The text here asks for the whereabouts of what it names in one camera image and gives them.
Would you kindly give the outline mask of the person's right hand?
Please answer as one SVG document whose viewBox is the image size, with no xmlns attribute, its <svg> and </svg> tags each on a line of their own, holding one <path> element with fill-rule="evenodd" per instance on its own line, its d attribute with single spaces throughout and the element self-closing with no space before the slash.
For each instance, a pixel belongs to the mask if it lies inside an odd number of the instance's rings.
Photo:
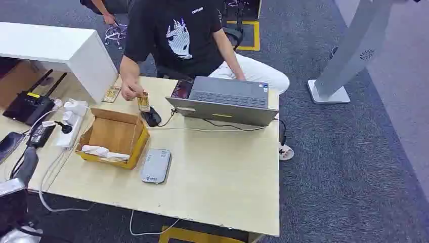
<svg viewBox="0 0 429 243">
<path fill-rule="evenodd" d="M 135 98 L 146 95 L 145 90 L 139 84 L 139 77 L 121 76 L 121 95 L 126 101 L 132 101 Z"/>
</svg>

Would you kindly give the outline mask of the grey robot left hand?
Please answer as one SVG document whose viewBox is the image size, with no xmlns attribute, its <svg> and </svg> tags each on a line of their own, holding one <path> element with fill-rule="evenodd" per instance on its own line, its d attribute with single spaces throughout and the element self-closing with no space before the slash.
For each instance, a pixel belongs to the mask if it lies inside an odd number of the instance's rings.
<svg viewBox="0 0 429 243">
<path fill-rule="evenodd" d="M 13 178 L 18 178 L 25 185 L 25 187 L 28 187 L 37 167 L 38 161 L 39 159 L 36 148 L 33 146 L 28 147 L 24 152 L 24 161 Z"/>
</svg>

